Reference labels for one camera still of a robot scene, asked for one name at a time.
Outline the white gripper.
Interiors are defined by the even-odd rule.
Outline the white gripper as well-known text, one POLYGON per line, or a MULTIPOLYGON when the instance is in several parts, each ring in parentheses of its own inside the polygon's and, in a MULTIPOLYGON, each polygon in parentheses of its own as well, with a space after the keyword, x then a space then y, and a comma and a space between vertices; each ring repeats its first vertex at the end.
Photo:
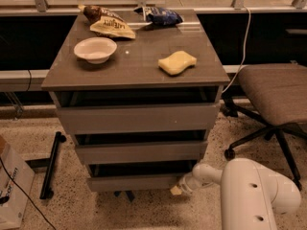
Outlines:
POLYGON ((177 185, 170 189, 173 196, 180 196, 182 193, 193 193, 197 189, 212 186, 212 182, 201 182, 197 180, 190 172, 185 174, 177 185))

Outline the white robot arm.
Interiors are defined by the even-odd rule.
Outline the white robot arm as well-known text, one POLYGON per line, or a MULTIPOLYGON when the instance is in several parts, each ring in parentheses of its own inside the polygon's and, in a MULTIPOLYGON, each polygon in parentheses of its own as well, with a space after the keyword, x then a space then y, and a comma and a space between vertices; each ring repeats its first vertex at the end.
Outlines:
POLYGON ((222 230, 277 230, 275 215, 291 214, 301 203, 296 184, 253 160, 236 158, 218 170, 200 162, 171 188, 174 196, 220 186, 222 230))

